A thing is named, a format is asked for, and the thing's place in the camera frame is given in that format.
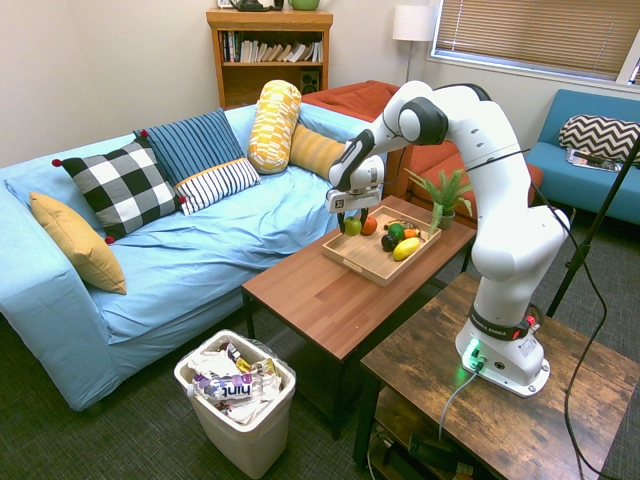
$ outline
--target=blue couch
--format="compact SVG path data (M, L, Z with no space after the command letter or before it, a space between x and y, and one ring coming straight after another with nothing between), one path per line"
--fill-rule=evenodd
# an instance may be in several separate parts
M564 123L574 115L591 114L640 122L640 101L606 95L558 90L538 142L527 162L544 171L540 191L552 202L598 212L616 178L616 173L571 165L558 143ZM631 167L607 215L640 224L640 170Z
M245 153L255 110L226 112ZM342 142L366 125L304 104L299 121ZM132 139L0 169L0 312L78 411L240 308L242 283L337 227L324 206L330 184L289 166L193 215L162 217L113 244L126 296L85 284L32 216L28 195L58 198L101 233L80 191L51 160L104 154Z

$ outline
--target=black stand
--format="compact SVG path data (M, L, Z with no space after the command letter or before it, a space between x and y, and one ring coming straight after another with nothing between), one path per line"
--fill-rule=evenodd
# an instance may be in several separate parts
M593 240L593 237L598 232L598 229L600 228L600 224L604 220L604 217L607 214L607 210L609 210L609 206L611 205L611 202L613 202L613 199L616 196L616 193L618 193L618 190L620 189L620 185L622 184L624 177L627 175L627 172L631 168L631 163L636 158L638 151L640 151L640 135L636 139L636 142L633 144L633 148L631 148L631 152L629 153L629 156L625 160L624 165L622 166L622 169L618 173L618 176L616 177L616 181L613 183L611 190L609 190L609 194L607 195L607 198L602 204L602 207L600 208L600 211L598 212L596 219L591 224L591 228L589 229L587 236L582 241L582 243L578 246L578 250L576 250L576 252L573 254L573 258L569 262L567 262L566 266L569 269L569 271L565 275L564 280L562 281L562 284L560 285L560 288L556 293L556 296L553 298L553 302L551 302L551 306L547 311L548 317L553 317L553 315L556 313L556 310L560 305L560 302L562 301L564 294L567 292L569 285L571 285L571 281L573 280L573 277L578 272L578 270L580 270L580 267L582 266L585 259L587 258L587 255L589 255L589 251L591 250L591 241Z

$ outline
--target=blue armchair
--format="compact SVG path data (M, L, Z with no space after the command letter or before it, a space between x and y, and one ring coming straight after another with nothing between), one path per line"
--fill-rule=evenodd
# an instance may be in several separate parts
M566 150L558 142L564 123L579 114L640 122L640 101L558 90L538 142L527 156L527 162L544 171L544 183L540 191L548 200L598 212L616 179L616 173L571 165L566 160ZM639 206L640 170L632 167L607 215L640 224Z

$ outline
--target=white lampshade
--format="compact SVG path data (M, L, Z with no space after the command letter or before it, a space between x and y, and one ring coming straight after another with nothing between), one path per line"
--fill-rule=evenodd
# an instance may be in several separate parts
M393 39L430 42L437 13L438 7L433 5L398 5L393 19Z

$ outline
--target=window blinds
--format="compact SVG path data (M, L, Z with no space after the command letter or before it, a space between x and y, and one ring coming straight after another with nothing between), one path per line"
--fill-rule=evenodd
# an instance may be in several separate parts
M444 0L436 50L615 78L640 0Z

